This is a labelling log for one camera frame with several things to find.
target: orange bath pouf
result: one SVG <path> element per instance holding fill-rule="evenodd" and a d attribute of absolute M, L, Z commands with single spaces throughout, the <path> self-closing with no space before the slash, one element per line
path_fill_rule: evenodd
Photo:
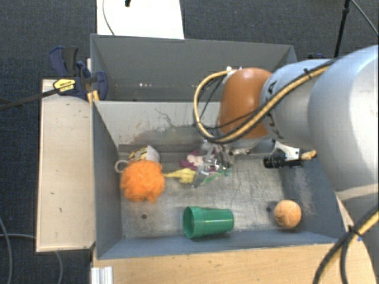
<path fill-rule="evenodd" d="M 150 160 L 131 162 L 124 169 L 120 186 L 131 201 L 155 203 L 165 188 L 162 165 Z"/>

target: yellow toy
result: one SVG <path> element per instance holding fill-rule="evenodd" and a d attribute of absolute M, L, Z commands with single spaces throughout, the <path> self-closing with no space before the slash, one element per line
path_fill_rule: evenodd
<path fill-rule="evenodd" d="M 196 174 L 196 171 L 189 168 L 183 168 L 183 169 L 177 170 L 176 172 L 166 173 L 163 175 L 166 178 L 179 178 L 179 181 L 183 184 L 191 184 L 194 180 L 195 174 Z"/>

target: green cup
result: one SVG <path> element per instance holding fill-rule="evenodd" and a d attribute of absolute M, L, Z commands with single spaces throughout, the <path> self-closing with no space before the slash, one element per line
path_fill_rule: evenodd
<path fill-rule="evenodd" d="M 187 238 L 225 233 L 233 229 L 235 220 L 229 209 L 189 206 L 183 213 L 183 228 Z"/>

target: orange ball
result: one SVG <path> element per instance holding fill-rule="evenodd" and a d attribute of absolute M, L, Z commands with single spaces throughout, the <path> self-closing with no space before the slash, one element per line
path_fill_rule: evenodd
<path fill-rule="evenodd" d="M 133 202 L 147 199 L 154 203 L 165 188 L 165 177 L 161 170 L 161 164 L 150 160 L 129 163 L 124 169 L 120 184 L 125 198 Z"/>
<path fill-rule="evenodd" d="M 280 201 L 274 209 L 276 222 L 285 228 L 296 227 L 301 220 L 301 208 L 291 200 Z"/>

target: wooden board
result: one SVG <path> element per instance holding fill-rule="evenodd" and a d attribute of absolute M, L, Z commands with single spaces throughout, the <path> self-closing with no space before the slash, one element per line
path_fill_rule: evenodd
<path fill-rule="evenodd" d="M 96 260 L 94 267 L 113 267 L 114 284 L 128 283 L 312 283 L 332 244 L 267 248 L 224 253 Z M 363 242 L 352 245 L 346 265 L 351 284 L 375 284 Z M 339 260 L 320 283 L 341 283 Z"/>

